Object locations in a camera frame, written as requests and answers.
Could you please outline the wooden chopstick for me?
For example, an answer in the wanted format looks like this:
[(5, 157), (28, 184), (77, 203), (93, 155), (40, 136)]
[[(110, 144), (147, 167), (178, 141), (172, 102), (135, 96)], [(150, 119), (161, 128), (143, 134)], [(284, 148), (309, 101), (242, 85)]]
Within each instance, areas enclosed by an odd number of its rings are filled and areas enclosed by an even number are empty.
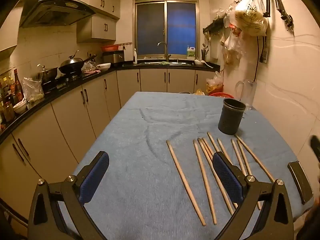
[(219, 144), (219, 146), (221, 148), (222, 153), (225, 155), (225, 157), (228, 159), (228, 161), (232, 164), (232, 160), (230, 159), (230, 157), (229, 157), (229, 155), (228, 155), (228, 153), (227, 153), (222, 141), (219, 138), (217, 138), (217, 142), (218, 142), (218, 144)]
[(212, 135), (209, 132), (207, 132), (207, 135), (208, 135), (208, 137), (210, 139), (210, 142), (212, 143), (212, 145), (213, 145), (213, 147), (215, 149), (215, 152), (219, 152), (220, 149), (218, 148), (218, 146), (217, 146), (216, 142), (214, 141), (214, 138), (212, 137)]
[(208, 142), (206, 141), (206, 139), (204, 137), (202, 137), (202, 140), (208, 150), (208, 153), (210, 154), (211, 158), (213, 157), (214, 152), (212, 151), (210, 145), (208, 144)]
[(217, 185), (219, 187), (219, 190), (220, 190), (220, 192), (222, 194), (223, 200), (225, 201), (227, 209), (228, 209), (229, 213), (232, 215), (234, 213), (234, 207), (231, 204), (231, 201), (229, 200), (229, 197), (227, 196), (227, 192), (225, 191), (225, 188), (223, 187), (220, 178), (218, 177), (216, 171), (213, 168), (213, 162), (212, 162), (213, 156), (211, 155), (211, 152), (208, 149), (208, 147), (206, 146), (206, 144), (204, 143), (204, 140), (201, 139), (201, 138), (198, 138), (197, 140), (198, 140), (198, 142), (200, 144), (200, 147), (202, 148), (202, 150), (204, 152), (204, 155), (205, 155), (205, 157), (207, 159), (207, 162), (208, 162), (208, 164), (210, 166), (210, 169), (211, 169), (211, 171), (213, 173), (213, 176), (214, 176), (214, 178), (216, 180), (216, 183), (217, 183)]
[(249, 163), (248, 163), (248, 161), (247, 161), (247, 158), (246, 158), (246, 155), (245, 155), (244, 149), (243, 149), (243, 147), (242, 147), (242, 143), (240, 142), (240, 140), (239, 140), (239, 139), (238, 139), (236, 142), (238, 143), (238, 146), (239, 146), (239, 149), (240, 149), (240, 152), (241, 152), (242, 158), (243, 158), (243, 160), (244, 160), (245, 167), (246, 167), (246, 169), (247, 169), (248, 175), (251, 175), (251, 176), (252, 176), (253, 174), (252, 174), (252, 171), (251, 171), (250, 165), (249, 165)]
[(171, 145), (170, 141), (168, 141), (168, 140), (166, 141), (166, 143), (167, 143), (169, 152), (170, 152), (170, 154), (172, 156), (172, 159), (173, 159), (173, 161), (175, 163), (175, 166), (177, 168), (178, 174), (180, 175), (182, 183), (183, 183), (183, 185), (185, 187), (187, 195), (189, 196), (190, 201), (191, 201), (191, 203), (192, 203), (192, 205), (193, 205), (193, 207), (195, 209), (195, 212), (196, 212), (198, 218), (200, 219), (200, 222), (201, 222), (202, 226), (206, 226), (206, 222), (205, 222), (204, 216), (201, 213), (201, 210), (200, 210), (200, 208), (199, 208), (199, 206), (197, 204), (197, 201), (196, 201), (196, 199), (195, 199), (195, 197), (193, 195), (193, 192), (192, 192), (192, 190), (191, 190), (191, 188), (189, 186), (189, 183), (188, 183), (188, 181), (187, 181), (187, 179), (186, 179), (186, 177), (185, 177), (185, 175), (183, 173), (183, 170), (182, 170), (182, 168), (180, 166), (180, 163), (179, 163), (179, 161), (178, 161), (178, 159), (176, 157), (176, 154), (175, 154), (175, 152), (174, 152), (174, 150), (172, 148), (172, 145)]
[(252, 156), (252, 158), (255, 160), (255, 162), (261, 167), (261, 169), (265, 172), (265, 174), (268, 176), (269, 180), (271, 182), (275, 182), (274, 177), (272, 174), (267, 170), (267, 168), (264, 166), (264, 164), (260, 161), (260, 159), (255, 155), (255, 153), (248, 147), (248, 145), (236, 134), (236, 139), (240, 141), (240, 143), (244, 146), (244, 148), (247, 150), (247, 152)]
[(244, 166), (244, 163), (242, 162), (242, 158), (240, 156), (240, 153), (239, 153), (239, 150), (236, 146), (236, 143), (233, 139), (231, 139), (231, 143), (232, 143), (232, 146), (233, 146), (233, 149), (234, 149), (234, 152), (236, 154), (236, 157), (238, 159), (238, 162), (239, 162), (239, 165), (240, 165), (240, 169), (242, 171), (242, 173), (246, 176), (247, 175), (247, 172), (246, 172), (246, 169), (245, 169), (245, 166)]
[(201, 155), (200, 155), (200, 152), (199, 152), (199, 147), (197, 145), (196, 140), (193, 140), (193, 145), (194, 145), (195, 152), (196, 152), (196, 155), (197, 155), (197, 159), (198, 159), (198, 162), (199, 162), (199, 166), (200, 166), (200, 170), (201, 170), (201, 174), (202, 174), (202, 178), (203, 178), (204, 187), (206, 189), (206, 194), (207, 194), (207, 198), (208, 198), (208, 204), (209, 204), (210, 212), (211, 212), (211, 215), (212, 215), (213, 223), (214, 223), (214, 225), (216, 225), (217, 224), (217, 218), (216, 218), (216, 214), (215, 214), (215, 210), (214, 210), (214, 203), (213, 203), (213, 199), (212, 199), (210, 185), (208, 183), (206, 170), (204, 168), (204, 164), (203, 164), (203, 161), (202, 161), (202, 158), (201, 158)]

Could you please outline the black utensil holder cup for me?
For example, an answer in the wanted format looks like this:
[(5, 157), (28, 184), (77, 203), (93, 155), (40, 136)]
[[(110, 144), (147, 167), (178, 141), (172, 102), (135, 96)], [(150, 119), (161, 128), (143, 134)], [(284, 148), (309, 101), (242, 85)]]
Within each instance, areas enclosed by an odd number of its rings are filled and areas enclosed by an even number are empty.
[(218, 129), (227, 135), (234, 135), (240, 126), (246, 105), (238, 100), (225, 98), (218, 123)]

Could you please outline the clear glass pitcher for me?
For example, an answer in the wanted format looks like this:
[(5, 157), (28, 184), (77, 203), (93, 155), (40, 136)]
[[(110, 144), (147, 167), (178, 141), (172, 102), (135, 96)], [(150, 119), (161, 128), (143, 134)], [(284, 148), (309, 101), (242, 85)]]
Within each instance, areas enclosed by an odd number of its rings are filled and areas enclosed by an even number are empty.
[(238, 81), (235, 85), (235, 98), (246, 105), (247, 110), (253, 107), (257, 83), (252, 80)]

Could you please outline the red plastic basin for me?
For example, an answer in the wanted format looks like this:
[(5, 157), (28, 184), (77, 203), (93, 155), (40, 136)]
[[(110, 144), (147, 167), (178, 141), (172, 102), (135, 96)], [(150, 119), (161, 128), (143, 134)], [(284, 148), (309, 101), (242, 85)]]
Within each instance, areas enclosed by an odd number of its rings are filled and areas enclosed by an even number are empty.
[(234, 98), (234, 96), (232, 96), (231, 94), (224, 93), (224, 92), (212, 93), (209, 96), (214, 96), (214, 97), (219, 97), (219, 98), (230, 98), (230, 99)]

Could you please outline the blue towel table cloth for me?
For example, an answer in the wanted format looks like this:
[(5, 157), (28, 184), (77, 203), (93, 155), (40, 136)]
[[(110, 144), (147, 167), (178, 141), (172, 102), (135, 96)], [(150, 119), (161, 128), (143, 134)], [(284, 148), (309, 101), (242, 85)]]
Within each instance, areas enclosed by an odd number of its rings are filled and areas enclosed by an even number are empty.
[[(107, 239), (214, 239), (231, 215), (206, 158), (214, 203), (214, 225), (193, 145), (198, 138), (219, 138), (233, 164), (231, 137), (217, 127), (223, 100), (213, 96), (137, 92), (106, 126), (75, 169), (79, 172), (100, 151), (110, 165), (92, 200), (85, 205)], [(202, 226), (178, 174), (170, 141), (197, 204)]]

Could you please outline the sauce bottle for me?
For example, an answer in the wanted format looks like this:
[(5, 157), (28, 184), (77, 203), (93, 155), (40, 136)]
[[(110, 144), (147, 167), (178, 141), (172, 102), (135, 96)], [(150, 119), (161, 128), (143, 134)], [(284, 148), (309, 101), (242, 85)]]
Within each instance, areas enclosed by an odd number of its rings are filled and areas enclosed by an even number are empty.
[(17, 97), (18, 102), (21, 102), (24, 98), (24, 94), (23, 94), (21, 83), (18, 78), (17, 69), (14, 69), (14, 77), (15, 77), (15, 95)]

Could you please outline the plastic bag on counter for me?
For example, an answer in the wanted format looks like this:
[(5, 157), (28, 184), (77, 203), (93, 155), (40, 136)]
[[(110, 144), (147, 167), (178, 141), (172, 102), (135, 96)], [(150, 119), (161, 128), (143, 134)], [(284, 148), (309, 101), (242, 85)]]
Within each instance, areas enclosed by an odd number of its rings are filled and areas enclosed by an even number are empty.
[(41, 80), (24, 77), (22, 80), (22, 88), (24, 97), (31, 103), (44, 98), (44, 92), (41, 85)]

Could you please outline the hanging plastic bag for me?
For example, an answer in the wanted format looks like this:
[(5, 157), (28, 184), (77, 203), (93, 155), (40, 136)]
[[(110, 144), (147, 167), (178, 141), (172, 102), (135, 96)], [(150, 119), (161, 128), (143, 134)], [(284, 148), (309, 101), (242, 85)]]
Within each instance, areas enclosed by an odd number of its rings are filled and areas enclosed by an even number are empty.
[(242, 0), (229, 15), (230, 23), (250, 36), (266, 36), (268, 19), (263, 0)]

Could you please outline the green detergent bottle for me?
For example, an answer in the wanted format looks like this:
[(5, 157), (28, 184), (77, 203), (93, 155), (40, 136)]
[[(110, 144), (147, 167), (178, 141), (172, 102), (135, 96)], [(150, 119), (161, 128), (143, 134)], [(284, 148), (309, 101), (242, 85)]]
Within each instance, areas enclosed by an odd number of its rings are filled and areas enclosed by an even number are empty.
[(196, 57), (196, 49), (195, 47), (188, 46), (187, 48), (187, 59), (188, 60), (195, 60)]

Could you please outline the white bowl on counter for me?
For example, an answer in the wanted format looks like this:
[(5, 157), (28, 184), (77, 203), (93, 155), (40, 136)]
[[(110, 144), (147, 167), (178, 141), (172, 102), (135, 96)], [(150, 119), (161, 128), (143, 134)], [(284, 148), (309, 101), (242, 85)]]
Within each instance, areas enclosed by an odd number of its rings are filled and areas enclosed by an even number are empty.
[(108, 70), (110, 67), (111, 67), (111, 63), (102, 63), (97, 65), (97, 68), (99, 70)]

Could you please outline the sink faucet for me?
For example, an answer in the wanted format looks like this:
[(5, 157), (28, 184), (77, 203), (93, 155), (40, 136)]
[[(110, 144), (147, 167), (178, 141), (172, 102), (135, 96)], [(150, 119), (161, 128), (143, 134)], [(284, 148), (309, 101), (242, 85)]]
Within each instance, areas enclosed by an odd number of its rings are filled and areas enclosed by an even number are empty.
[(167, 45), (167, 43), (166, 42), (164, 42), (164, 41), (162, 41), (162, 42), (158, 42), (157, 43), (157, 46), (159, 47), (160, 45), (163, 45), (164, 46), (164, 57), (165, 57), (165, 60), (167, 61), (167, 62), (169, 62), (169, 59), (170, 59), (170, 57), (171, 57), (171, 54), (169, 54), (168, 53), (168, 45)]

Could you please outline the steel toaster box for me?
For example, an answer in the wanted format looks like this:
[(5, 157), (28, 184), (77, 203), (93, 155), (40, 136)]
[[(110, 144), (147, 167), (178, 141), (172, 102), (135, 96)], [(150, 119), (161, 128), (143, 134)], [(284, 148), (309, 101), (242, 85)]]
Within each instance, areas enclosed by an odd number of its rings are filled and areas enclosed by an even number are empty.
[(124, 51), (115, 50), (115, 51), (106, 51), (102, 55), (103, 63), (121, 63), (125, 61)]

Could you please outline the red basket on toaster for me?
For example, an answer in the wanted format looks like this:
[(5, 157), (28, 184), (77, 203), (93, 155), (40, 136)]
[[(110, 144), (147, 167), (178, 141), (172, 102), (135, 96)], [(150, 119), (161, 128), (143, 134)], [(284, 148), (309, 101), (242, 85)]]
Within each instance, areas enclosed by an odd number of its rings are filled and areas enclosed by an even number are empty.
[(105, 45), (101, 47), (102, 52), (112, 52), (112, 51), (117, 51), (119, 49), (118, 44), (113, 44), (113, 45)]

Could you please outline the window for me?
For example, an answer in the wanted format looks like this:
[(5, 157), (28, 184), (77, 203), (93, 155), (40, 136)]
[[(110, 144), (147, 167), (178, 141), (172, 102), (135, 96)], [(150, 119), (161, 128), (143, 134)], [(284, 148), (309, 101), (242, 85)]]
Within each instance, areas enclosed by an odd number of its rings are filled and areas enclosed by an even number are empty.
[(135, 0), (135, 51), (140, 59), (187, 59), (187, 48), (197, 49), (197, 0)]

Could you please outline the range hood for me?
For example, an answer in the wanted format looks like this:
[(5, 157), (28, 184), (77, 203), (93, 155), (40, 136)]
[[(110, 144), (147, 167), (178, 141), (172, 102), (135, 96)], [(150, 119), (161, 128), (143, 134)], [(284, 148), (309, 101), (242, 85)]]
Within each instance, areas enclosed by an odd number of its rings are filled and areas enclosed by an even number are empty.
[(80, 0), (23, 0), (23, 4), (21, 28), (68, 26), (95, 14)]

